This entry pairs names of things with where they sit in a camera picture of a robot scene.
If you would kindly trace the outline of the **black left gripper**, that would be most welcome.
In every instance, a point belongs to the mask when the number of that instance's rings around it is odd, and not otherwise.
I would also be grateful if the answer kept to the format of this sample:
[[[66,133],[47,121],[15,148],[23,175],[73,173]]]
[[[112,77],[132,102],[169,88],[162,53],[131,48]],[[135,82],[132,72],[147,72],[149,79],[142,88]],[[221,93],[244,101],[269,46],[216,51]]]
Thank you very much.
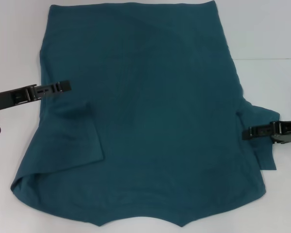
[[[10,91],[0,92],[0,110],[27,103],[28,101],[41,100],[55,94],[71,91],[70,81],[61,81],[48,85],[33,85]]]

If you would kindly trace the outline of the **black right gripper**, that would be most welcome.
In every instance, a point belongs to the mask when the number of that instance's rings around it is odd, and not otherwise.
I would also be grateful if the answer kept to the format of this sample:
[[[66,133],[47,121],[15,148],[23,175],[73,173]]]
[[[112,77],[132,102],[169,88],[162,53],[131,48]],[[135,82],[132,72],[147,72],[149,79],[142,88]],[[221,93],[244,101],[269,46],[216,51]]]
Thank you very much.
[[[275,121],[267,125],[252,126],[242,131],[242,140],[267,137],[274,143],[291,143],[291,121]]]

